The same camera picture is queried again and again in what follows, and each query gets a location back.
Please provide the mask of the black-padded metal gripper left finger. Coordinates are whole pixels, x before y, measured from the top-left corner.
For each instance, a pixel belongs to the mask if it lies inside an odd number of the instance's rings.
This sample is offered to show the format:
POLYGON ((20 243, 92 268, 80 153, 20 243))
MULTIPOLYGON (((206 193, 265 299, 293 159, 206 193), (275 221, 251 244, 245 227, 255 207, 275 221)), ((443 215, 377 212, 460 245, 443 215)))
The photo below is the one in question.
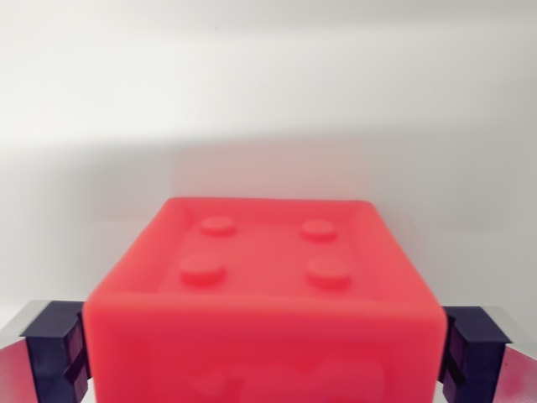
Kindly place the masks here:
POLYGON ((91 370, 82 301, 31 301, 1 329, 2 402, 81 402, 91 370))

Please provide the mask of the black-padded metal gripper right finger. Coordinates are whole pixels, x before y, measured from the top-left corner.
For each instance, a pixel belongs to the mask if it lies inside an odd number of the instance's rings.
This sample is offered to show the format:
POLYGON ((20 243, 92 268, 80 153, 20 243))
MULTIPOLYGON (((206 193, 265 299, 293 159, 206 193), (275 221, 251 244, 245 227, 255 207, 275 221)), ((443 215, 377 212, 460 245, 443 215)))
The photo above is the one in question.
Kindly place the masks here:
POLYGON ((446 306, 438 381, 448 402, 535 402, 536 340, 498 306, 446 306))

